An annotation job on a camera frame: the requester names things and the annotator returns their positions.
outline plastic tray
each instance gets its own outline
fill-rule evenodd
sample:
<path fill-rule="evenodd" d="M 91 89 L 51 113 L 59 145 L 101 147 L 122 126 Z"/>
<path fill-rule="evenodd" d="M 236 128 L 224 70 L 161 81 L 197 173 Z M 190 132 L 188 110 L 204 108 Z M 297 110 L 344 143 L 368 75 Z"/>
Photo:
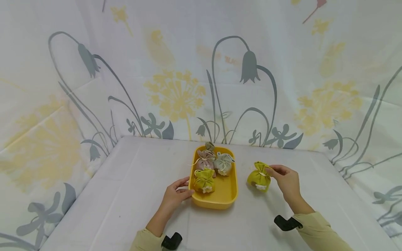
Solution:
<path fill-rule="evenodd" d="M 199 158 L 197 151 L 205 150 L 205 146 L 198 147 L 194 152 L 193 163 Z M 227 148 L 224 147 L 215 147 L 215 154 L 217 152 L 228 153 L 234 159 L 234 154 Z M 190 174 L 190 184 L 189 189 L 192 189 L 195 183 L 195 165 L 191 168 Z M 215 180 L 215 191 L 212 193 L 195 192 L 193 194 L 193 202 L 199 207 L 210 208 L 210 209 L 227 209 L 229 208 L 233 202 L 237 199 L 238 187 L 237 187 L 237 174 L 236 174 L 236 163 L 232 163 L 232 170 L 230 171 L 229 176 L 222 176 L 220 174 L 216 174 Z"/>

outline white backdrop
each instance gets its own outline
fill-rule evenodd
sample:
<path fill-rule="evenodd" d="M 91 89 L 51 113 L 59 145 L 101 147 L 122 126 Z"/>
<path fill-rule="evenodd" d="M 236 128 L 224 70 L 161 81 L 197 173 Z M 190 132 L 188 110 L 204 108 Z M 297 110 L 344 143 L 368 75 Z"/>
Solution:
<path fill-rule="evenodd" d="M 35 217 L 29 203 L 48 209 L 63 183 L 78 194 L 121 132 L 324 152 L 402 245 L 401 7 L 395 0 L 2 2 L 7 192 L 0 199 L 10 206 L 1 208 L 0 233 L 35 247 L 39 230 L 16 232 Z M 64 137 L 61 149 L 82 157 L 62 175 L 45 175 L 65 159 L 18 139 L 33 138 L 49 116 L 63 124 L 62 112 L 77 140 Z M 44 223 L 46 235 L 54 225 Z"/>

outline beige sleeve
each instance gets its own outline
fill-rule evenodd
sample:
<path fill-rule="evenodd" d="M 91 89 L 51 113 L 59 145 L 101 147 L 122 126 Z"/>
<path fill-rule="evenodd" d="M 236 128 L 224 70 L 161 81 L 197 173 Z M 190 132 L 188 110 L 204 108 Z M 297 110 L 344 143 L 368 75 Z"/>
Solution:
<path fill-rule="evenodd" d="M 299 234 L 314 251 L 353 251 L 331 225 L 318 212 L 312 214 L 295 214 L 293 216 L 303 225 Z"/>
<path fill-rule="evenodd" d="M 156 237 L 147 229 L 137 232 L 130 251 L 159 251 L 162 250 L 162 241 L 165 235 Z"/>

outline table surface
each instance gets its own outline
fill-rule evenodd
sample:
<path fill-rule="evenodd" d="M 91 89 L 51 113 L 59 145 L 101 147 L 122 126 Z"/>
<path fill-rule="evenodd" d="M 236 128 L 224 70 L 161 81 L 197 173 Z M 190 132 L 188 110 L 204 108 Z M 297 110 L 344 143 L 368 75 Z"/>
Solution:
<path fill-rule="evenodd" d="M 166 186 L 189 175 L 188 165 L 201 144 L 122 138 L 41 251 L 128 251 L 136 231 L 159 207 Z M 310 250 L 296 230 L 282 232 L 273 222 L 279 214 L 292 216 L 276 181 L 266 194 L 246 184 L 255 161 L 296 170 L 303 197 L 355 251 L 398 250 L 323 154 L 226 147 L 236 157 L 238 198 L 222 211 L 183 203 L 166 227 L 167 235 L 182 235 L 178 250 Z"/>

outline black clip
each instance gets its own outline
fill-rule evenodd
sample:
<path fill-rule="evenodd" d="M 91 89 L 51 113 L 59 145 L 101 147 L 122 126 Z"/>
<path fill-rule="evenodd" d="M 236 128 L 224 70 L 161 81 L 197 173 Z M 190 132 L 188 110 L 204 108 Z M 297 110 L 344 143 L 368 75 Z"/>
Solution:
<path fill-rule="evenodd" d="M 182 240 L 183 238 L 181 235 L 176 232 L 171 238 L 165 236 L 162 242 L 162 247 L 166 248 L 167 250 L 176 250 Z"/>
<path fill-rule="evenodd" d="M 282 231 L 290 231 L 295 228 L 303 227 L 303 225 L 293 217 L 291 217 L 289 220 L 285 220 L 282 216 L 278 215 L 275 217 L 274 222 Z"/>

